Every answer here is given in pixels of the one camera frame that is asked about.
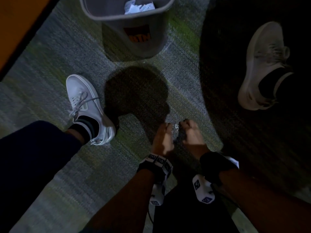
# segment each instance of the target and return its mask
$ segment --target orange label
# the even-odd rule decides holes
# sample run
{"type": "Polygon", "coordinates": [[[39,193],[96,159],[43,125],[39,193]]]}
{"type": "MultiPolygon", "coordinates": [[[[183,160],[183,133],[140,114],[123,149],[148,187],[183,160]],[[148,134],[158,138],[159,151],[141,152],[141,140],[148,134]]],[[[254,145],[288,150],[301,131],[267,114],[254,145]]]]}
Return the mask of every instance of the orange label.
{"type": "Polygon", "coordinates": [[[140,27],[124,28],[124,31],[133,43],[144,43],[151,39],[149,25],[147,24],[140,27]]]}

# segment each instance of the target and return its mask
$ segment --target shoelace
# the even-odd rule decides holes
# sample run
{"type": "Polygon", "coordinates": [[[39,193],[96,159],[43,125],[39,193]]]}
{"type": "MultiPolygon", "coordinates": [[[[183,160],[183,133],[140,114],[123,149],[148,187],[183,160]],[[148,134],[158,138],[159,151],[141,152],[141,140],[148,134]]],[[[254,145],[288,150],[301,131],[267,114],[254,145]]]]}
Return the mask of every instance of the shoelace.
{"type": "Polygon", "coordinates": [[[268,64],[276,64],[278,62],[285,63],[290,56],[290,49],[287,46],[281,46],[279,43],[271,43],[268,48],[255,53],[255,57],[263,57],[268,64]]]}
{"type": "Polygon", "coordinates": [[[72,104],[74,106],[72,107],[72,111],[69,111],[69,113],[70,113],[69,117],[72,117],[73,120],[75,120],[75,116],[78,113],[78,111],[80,110],[82,105],[84,105],[85,103],[87,103],[89,101],[99,99],[99,97],[96,97],[96,98],[91,98],[91,99],[85,100],[87,98],[87,96],[88,96],[87,92],[81,92],[72,98],[72,104]]]}

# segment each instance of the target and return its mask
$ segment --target hand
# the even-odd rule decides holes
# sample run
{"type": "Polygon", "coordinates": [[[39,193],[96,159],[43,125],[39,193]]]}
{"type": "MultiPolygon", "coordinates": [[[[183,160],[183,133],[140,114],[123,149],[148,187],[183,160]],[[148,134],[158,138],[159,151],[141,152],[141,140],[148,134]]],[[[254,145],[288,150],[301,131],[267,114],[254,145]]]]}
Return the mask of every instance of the hand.
{"type": "Polygon", "coordinates": [[[153,139],[151,153],[166,156],[174,149],[171,123],[162,123],[153,139]]]}
{"type": "Polygon", "coordinates": [[[186,119],[180,122],[180,125],[187,135],[187,139],[183,141],[183,144],[196,159],[200,160],[202,155],[210,152],[196,122],[186,119]]]}

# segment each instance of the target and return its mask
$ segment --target carpet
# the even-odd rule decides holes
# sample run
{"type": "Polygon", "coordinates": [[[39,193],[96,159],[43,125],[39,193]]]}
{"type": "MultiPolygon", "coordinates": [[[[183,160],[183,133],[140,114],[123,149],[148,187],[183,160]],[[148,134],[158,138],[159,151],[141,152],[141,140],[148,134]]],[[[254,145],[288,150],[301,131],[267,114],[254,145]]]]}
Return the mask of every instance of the carpet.
{"type": "MultiPolygon", "coordinates": [[[[266,3],[176,0],[164,49],[139,59],[109,28],[86,17],[79,0],[60,0],[0,83],[0,137],[37,120],[65,130],[71,123],[65,87],[70,74],[92,82],[119,129],[109,144],[85,145],[11,232],[78,232],[134,175],[158,125],[185,118],[199,124],[211,150],[224,148],[249,175],[310,198],[309,121],[287,106],[253,112],[237,102],[246,48],[261,24],[284,23],[292,53],[302,49],[302,43],[291,44],[297,36],[290,33],[299,26],[289,14],[299,13],[301,1],[266,3]]],[[[291,62],[303,71],[303,60],[291,62]]],[[[178,139],[175,146],[181,162],[199,172],[178,139]]],[[[176,184],[170,177],[167,189],[176,184]]],[[[228,209],[240,232],[256,231],[239,210],[228,209]]],[[[147,217],[144,232],[151,231],[147,217]]]]}

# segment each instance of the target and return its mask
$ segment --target gray trash can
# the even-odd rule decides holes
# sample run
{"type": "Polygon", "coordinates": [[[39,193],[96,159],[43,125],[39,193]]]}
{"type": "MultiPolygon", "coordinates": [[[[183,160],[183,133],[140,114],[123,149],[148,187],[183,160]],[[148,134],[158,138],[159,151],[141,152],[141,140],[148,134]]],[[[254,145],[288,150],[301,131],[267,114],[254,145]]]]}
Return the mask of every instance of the gray trash can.
{"type": "Polygon", "coordinates": [[[156,9],[125,15],[127,1],[80,0],[80,3],[88,17],[112,28],[133,54],[152,57],[167,41],[168,9],[175,0],[136,0],[136,5],[153,1],[156,9]]]}

